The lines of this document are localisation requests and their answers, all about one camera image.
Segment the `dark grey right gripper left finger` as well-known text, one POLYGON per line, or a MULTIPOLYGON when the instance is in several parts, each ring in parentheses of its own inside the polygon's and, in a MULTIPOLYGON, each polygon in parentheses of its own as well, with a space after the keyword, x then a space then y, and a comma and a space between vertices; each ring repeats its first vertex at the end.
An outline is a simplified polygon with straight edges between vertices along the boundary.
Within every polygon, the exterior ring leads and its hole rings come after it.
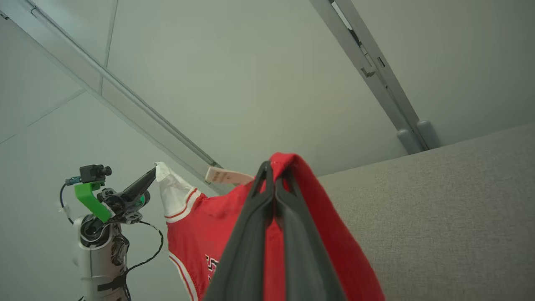
POLYGON ((212 278, 205 301, 262 301, 266 230, 273 221, 271 162, 260 165, 212 278))

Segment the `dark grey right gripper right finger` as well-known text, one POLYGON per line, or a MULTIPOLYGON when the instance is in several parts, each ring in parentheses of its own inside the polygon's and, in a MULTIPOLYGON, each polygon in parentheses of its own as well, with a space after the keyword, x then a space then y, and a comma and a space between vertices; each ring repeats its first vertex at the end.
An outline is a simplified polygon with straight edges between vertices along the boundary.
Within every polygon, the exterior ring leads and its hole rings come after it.
POLYGON ((291 169, 275 181, 283 231, 287 301, 345 301, 346 295, 291 169))

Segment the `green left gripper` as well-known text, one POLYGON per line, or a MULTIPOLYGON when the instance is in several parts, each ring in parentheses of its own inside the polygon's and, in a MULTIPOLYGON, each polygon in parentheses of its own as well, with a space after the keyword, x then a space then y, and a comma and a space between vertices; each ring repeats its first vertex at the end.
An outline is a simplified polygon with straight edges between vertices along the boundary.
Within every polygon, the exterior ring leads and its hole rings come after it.
POLYGON ((148 189, 154 180, 155 167, 124 191, 116 192, 111 188, 105 188, 95 196, 93 192, 102 182, 75 185, 74 190, 77 200, 101 223, 135 224, 142 219, 140 210, 150 201, 148 189))

